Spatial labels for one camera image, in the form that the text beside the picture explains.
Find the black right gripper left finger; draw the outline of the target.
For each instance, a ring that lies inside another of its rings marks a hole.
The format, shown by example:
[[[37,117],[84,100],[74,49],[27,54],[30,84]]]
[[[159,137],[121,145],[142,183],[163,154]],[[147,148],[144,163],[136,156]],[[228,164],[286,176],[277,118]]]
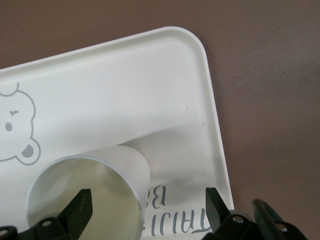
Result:
[[[82,189],[57,216],[38,221],[26,231],[15,226],[2,226],[2,240],[78,240],[93,215],[92,193]]]

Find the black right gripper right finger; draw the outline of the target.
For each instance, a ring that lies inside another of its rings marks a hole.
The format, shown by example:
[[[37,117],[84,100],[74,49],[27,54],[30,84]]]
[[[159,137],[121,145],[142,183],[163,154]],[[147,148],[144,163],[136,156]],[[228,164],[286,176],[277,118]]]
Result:
[[[285,222],[265,201],[252,202],[254,220],[232,213],[215,187],[205,190],[205,210],[212,232],[205,240],[304,240],[304,234]]]

